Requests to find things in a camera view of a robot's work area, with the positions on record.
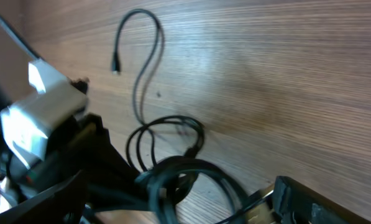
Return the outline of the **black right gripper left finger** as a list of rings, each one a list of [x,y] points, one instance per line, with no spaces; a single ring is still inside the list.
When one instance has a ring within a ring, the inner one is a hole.
[[[87,174],[80,171],[0,213],[0,223],[79,223],[88,198],[87,184]]]

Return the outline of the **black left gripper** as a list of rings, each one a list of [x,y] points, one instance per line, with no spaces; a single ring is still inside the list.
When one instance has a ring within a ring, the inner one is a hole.
[[[110,142],[100,116],[71,117],[47,140],[47,154],[26,173],[29,187],[48,189],[83,171],[87,203],[94,211],[148,209],[147,193],[136,185],[139,172],[124,160]]]

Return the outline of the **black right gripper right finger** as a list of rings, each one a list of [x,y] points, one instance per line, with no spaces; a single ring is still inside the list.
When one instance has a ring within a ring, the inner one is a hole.
[[[286,176],[276,178],[273,209],[282,223],[371,224],[371,221]]]

